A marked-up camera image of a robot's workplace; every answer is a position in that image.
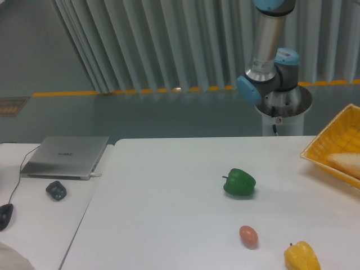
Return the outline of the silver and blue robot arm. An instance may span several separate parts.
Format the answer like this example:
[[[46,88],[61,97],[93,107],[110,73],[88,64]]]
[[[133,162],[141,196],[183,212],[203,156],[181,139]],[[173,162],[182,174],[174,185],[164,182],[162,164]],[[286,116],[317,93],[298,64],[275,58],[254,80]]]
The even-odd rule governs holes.
[[[250,102],[259,102],[274,91],[286,92],[298,85],[299,61],[288,64],[289,55],[276,58],[286,16],[295,8],[295,1],[253,1],[259,12],[254,46],[244,75],[236,79],[239,92]]]

